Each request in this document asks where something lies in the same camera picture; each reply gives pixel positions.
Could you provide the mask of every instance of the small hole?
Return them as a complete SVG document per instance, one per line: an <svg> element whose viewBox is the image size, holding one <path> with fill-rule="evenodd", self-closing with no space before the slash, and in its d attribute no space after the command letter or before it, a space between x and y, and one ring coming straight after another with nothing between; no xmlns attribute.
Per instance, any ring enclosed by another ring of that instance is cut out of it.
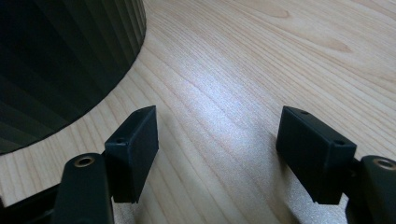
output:
<svg viewBox="0 0 396 224"><path fill-rule="evenodd" d="M374 159L374 163L383 169L396 171L396 164L394 164L390 161L386 161L383 159Z"/></svg>
<svg viewBox="0 0 396 224"><path fill-rule="evenodd" d="M75 161L75 166L76 167L85 167L93 164L95 159L93 157L82 157L78 160Z"/></svg>
<svg viewBox="0 0 396 224"><path fill-rule="evenodd" d="M340 145L340 146L343 146L343 145L346 144L345 142L343 142L341 140L334 140L334 143L337 144L337 145Z"/></svg>

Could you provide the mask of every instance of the light wood surface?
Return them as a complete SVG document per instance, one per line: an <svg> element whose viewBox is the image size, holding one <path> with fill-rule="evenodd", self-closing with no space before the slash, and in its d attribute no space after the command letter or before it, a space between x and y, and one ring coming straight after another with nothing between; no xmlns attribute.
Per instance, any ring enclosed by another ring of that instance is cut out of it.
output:
<svg viewBox="0 0 396 224"><path fill-rule="evenodd" d="M368 154L396 159L396 3L146 0L147 37L102 103L50 138L0 157L10 205L156 105L160 150L139 204L117 223L346 223L312 203L276 155L283 105L309 111Z"/></svg>

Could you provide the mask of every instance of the metal grommet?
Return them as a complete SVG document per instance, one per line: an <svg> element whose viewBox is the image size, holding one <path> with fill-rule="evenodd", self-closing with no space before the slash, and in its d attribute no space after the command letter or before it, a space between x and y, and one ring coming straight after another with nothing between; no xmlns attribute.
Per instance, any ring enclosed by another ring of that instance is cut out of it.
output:
<svg viewBox="0 0 396 224"><path fill-rule="evenodd" d="M95 162L95 159L93 157L84 156L84 157L78 158L75 161L75 166L78 167L78 168L86 167L86 166L89 166L89 165L93 164L94 162Z"/></svg>
<svg viewBox="0 0 396 224"><path fill-rule="evenodd" d="M396 171L396 164L384 159L373 159L373 162L382 169Z"/></svg>

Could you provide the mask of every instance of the dark ribbed surface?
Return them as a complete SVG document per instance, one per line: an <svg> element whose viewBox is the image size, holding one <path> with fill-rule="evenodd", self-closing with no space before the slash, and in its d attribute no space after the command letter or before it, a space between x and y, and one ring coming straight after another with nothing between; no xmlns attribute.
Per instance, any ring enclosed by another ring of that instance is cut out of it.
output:
<svg viewBox="0 0 396 224"><path fill-rule="evenodd" d="M0 153L80 118L144 40L141 0L0 0Z"/></svg>

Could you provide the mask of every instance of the ribbed cylinder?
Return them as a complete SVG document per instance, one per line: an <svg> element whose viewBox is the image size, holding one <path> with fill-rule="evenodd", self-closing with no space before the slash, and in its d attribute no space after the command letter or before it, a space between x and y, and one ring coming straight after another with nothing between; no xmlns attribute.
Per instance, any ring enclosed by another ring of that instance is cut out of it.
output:
<svg viewBox="0 0 396 224"><path fill-rule="evenodd" d="M141 0L0 0L0 153L97 105L130 69L145 32Z"/></svg>

